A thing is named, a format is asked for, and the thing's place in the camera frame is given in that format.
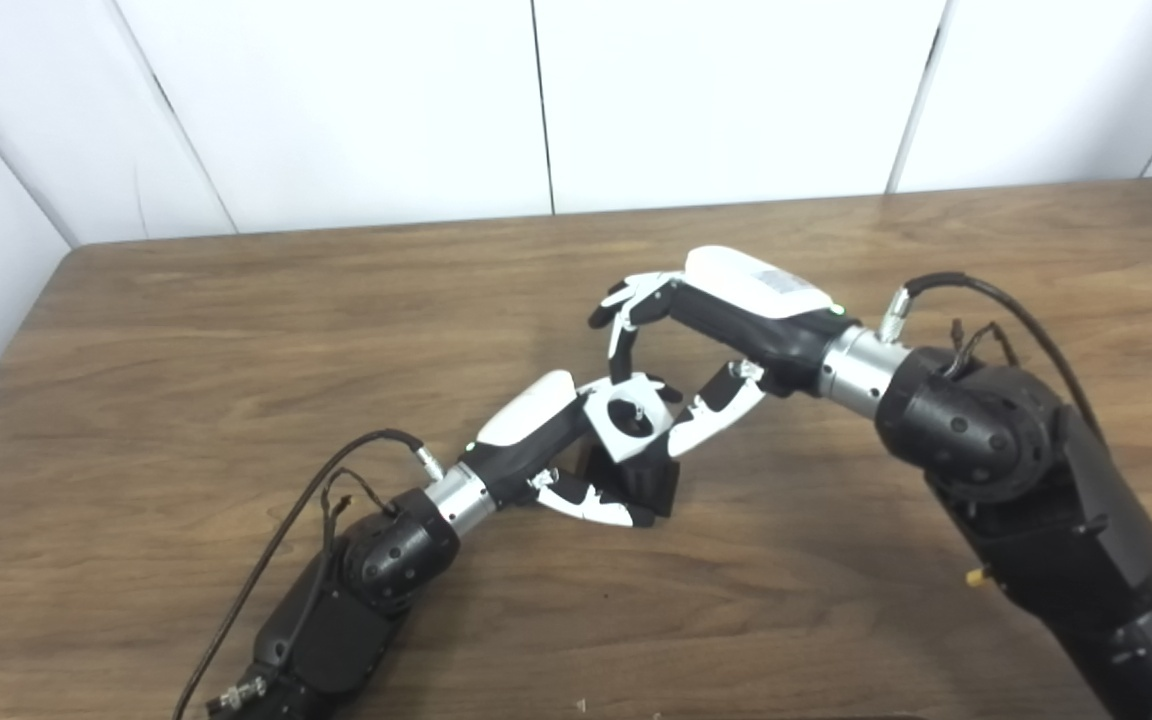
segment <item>circular hole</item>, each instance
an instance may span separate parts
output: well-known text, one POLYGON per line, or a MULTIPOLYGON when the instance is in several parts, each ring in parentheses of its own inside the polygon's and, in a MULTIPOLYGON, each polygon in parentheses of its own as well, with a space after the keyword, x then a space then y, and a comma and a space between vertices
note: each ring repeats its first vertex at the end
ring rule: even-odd
POLYGON ((612 424, 629 437, 652 437, 652 420, 646 419, 639 407, 627 400, 612 400, 607 404, 612 424))

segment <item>robotic arm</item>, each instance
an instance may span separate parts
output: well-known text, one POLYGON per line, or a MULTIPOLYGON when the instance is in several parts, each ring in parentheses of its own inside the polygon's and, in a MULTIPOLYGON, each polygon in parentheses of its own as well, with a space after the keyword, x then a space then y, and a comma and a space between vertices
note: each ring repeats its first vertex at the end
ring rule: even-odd
POLYGON ((590 324, 613 325, 612 365, 623 374, 626 338, 665 316, 741 351, 741 366, 761 369, 734 396, 753 401, 713 414, 703 392, 673 433, 696 424, 695 435, 712 435, 753 406, 756 392, 827 397, 872 420, 893 456, 923 470, 977 553, 983 568, 972 578, 994 579, 1041 620, 1113 717, 1152 720, 1152 520, 1115 468, 1064 357, 1023 306, 973 278, 938 273, 902 287, 873 332, 801 279, 704 247, 684 273, 628 278, 590 324), (635 304, 643 282, 657 304, 635 304), (1036 331, 1082 414, 1020 366, 980 364, 973 343, 956 351, 900 344, 915 297, 940 286, 985 291, 1036 331))
MULTIPOLYGON (((631 379, 635 387, 672 393, 642 373, 631 379)), ((550 468, 554 456, 589 432, 585 406, 607 404, 611 387, 591 382, 577 389, 563 370, 545 374, 495 414, 447 471, 420 441, 384 432, 408 442, 431 483, 394 497, 339 537, 325 538, 328 556, 324 561, 320 553, 308 562, 257 634, 251 665, 207 703, 209 714, 220 720, 332 717, 364 689, 422 590, 452 566, 462 539, 493 511, 538 501, 584 520, 652 525, 655 515, 645 507, 550 468)), ((183 694, 177 717, 234 614, 237 609, 183 694)))

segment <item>cable connector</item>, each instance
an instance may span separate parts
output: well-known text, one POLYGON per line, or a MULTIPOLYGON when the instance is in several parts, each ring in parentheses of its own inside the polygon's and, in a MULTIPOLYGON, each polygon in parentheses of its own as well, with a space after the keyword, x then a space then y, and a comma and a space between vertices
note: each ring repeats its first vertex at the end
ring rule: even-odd
POLYGON ((260 675, 256 675, 255 679, 248 680, 241 685, 230 685, 228 691, 207 702, 207 717, 220 715, 226 710, 238 712, 242 710, 243 703, 250 702, 252 698, 264 697, 265 689, 265 679, 262 679, 260 675))
POLYGON ((876 334, 879 342, 892 344, 900 340, 900 333, 905 328, 905 318, 909 318, 911 306, 914 306, 914 295, 910 295, 908 287, 901 286, 896 295, 892 296, 887 313, 882 314, 882 323, 878 324, 876 334))
POLYGON ((416 455, 416 461, 420 462, 420 468, 425 469, 425 475, 429 475, 430 482, 437 483, 444 478, 444 465, 439 464, 438 457, 434 457, 433 452, 426 450, 423 445, 417 447, 414 454, 416 455))

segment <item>electrical wire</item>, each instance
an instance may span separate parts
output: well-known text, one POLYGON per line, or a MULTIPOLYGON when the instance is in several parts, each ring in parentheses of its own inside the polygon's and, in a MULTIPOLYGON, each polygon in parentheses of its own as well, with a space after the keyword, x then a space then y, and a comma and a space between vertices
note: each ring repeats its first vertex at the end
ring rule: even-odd
POLYGON ((1030 314, 1029 310, 1025 310, 1025 306, 1020 304, 1020 301, 1007 295, 1000 288, 967 273, 931 273, 905 282, 905 290, 909 291, 910 300, 937 287, 965 287, 968 290, 982 293, 982 295, 995 301, 998 305, 1006 306, 1007 311, 1010 311, 1020 320, 1020 324, 1024 325, 1029 334, 1032 334, 1038 346, 1043 348, 1048 359, 1052 361, 1052 365, 1056 366, 1056 372, 1060 373, 1066 388, 1069 388, 1069 395, 1073 397, 1074 406, 1078 407, 1078 414, 1083 416, 1083 420, 1092 430, 1096 438, 1100 439, 1101 444, 1105 444, 1101 423, 1096 418, 1094 411, 1092 411, 1091 401, 1087 401, 1087 394, 1083 392, 1082 382, 1078 382, 1078 376, 1074 373, 1069 361, 1064 358, 1064 355, 1060 351, 1060 347, 1056 347, 1056 342, 1052 341, 1051 335, 1047 334, 1043 324, 1038 323, 1038 319, 1030 314))
POLYGON ((977 332, 972 333, 972 338, 968 340, 967 344, 963 344, 963 320, 954 318, 954 325, 952 325, 950 339, 954 341, 954 363, 952 363, 945 370, 945 377, 950 379, 957 379, 957 377, 963 373, 967 369, 975 353, 975 348, 980 344, 986 334, 993 333, 993 340, 998 341, 998 344, 1002 346, 1002 355, 1007 358, 1007 365, 1011 367, 1020 367, 1020 357, 1016 357, 1016 351, 1011 349, 1011 341, 1007 340, 1007 333, 1002 331, 1002 327, 998 323, 990 323, 986 327, 979 328, 977 332))
POLYGON ((287 635, 287 643, 283 646, 283 653, 278 658, 278 664, 274 666, 275 674, 282 673, 283 667, 287 667, 287 662, 291 660, 291 649, 296 647, 296 641, 301 637, 301 630, 305 629, 305 623, 310 620, 311 612, 314 612, 314 604, 319 593, 323 592, 323 584, 326 583, 328 578, 328 573, 332 570, 332 544, 335 541, 335 521, 338 521, 340 514, 344 511, 346 507, 351 502, 350 497, 340 498, 338 506, 332 509, 329 507, 329 493, 332 493, 332 486, 340 475, 349 475, 349 477, 357 480, 357 483, 367 493, 372 502, 376 502, 376 507, 379 507, 380 511, 393 518, 397 515, 397 509, 388 502, 380 500, 380 497, 376 494, 376 491, 369 486, 367 480, 362 479, 362 475, 356 473, 354 470, 348 468, 338 468, 338 470, 332 473, 324 484, 319 492, 319 503, 323 506, 323 550, 319 552, 319 568, 314 571, 314 583, 310 585, 310 592, 305 597, 305 606, 302 607, 300 616, 296 619, 296 624, 291 626, 291 634, 287 635))
POLYGON ((282 523, 279 523, 278 528, 274 530, 274 537, 270 538, 270 543, 266 544, 265 551, 263 551, 259 559, 256 560, 256 564, 252 566, 251 573, 247 575, 247 579, 243 582, 243 588, 238 590, 238 596, 234 598, 234 602, 229 606, 229 609, 225 612, 223 619, 220 620, 219 628, 215 629, 215 634, 212 635, 211 642, 207 643, 204 652, 202 652, 202 659, 198 660, 198 665, 195 667, 194 673, 189 675, 189 680, 185 681, 184 688, 180 691, 177 705, 175 705, 175 710, 172 711, 172 720, 180 720, 184 717, 184 711, 189 706, 189 700, 194 697, 194 692, 198 688, 202 676, 207 673, 207 667, 211 665, 212 659, 215 659, 217 651, 219 651, 221 644, 225 643, 225 637, 229 635, 229 629, 233 628, 234 620, 238 619, 238 613, 242 612, 243 605, 247 602, 247 598, 251 596, 252 589, 256 588, 256 582, 260 579, 266 566, 270 564, 270 560, 273 559, 279 544, 282 544, 283 538, 287 537, 288 530, 291 530, 291 524, 296 523, 296 518, 300 518, 301 511, 305 510, 305 506, 310 502, 310 498, 314 497, 314 492, 319 488, 319 486, 321 486, 324 479, 328 477, 328 473, 333 468, 339 465, 340 462, 342 462, 349 454, 353 454, 354 450, 357 450, 359 447, 370 442, 378 441, 378 439, 389 439, 389 441, 402 442, 407 446, 408 450, 411 450, 414 454, 419 450, 420 447, 425 446, 419 438, 404 433, 402 430, 372 430, 372 432, 357 437, 346 444, 344 447, 335 452, 335 455, 333 455, 331 460, 325 462, 323 468, 314 473, 314 478, 310 479, 310 483, 305 486, 305 491, 301 493, 301 497, 296 498, 296 502, 293 503, 291 509, 287 514, 287 518, 283 518, 282 523))

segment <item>wooden table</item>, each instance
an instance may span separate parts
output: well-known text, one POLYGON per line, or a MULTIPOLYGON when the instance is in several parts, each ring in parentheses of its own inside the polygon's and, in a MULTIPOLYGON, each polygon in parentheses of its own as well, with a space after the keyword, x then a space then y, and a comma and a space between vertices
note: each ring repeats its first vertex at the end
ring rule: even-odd
MULTIPOLYGON (((605 374, 591 306, 703 243, 813 279, 871 323, 929 270, 1014 291, 1152 511, 1152 181, 83 247, 0 363, 0 719, 167 717, 339 445, 393 425, 452 460, 540 373, 605 374)), ((945 343, 953 314, 1000 311, 933 293, 905 340, 945 343)), ((637 350, 691 389, 728 356, 668 323, 637 350)), ((399 450, 351 467, 389 495, 420 478, 399 450)), ((247 664, 314 525, 204 691, 247 664)), ((972 566, 864 420, 772 400, 685 457, 658 529, 491 520, 344 717, 1099 717, 1036 621, 965 588, 972 566)))

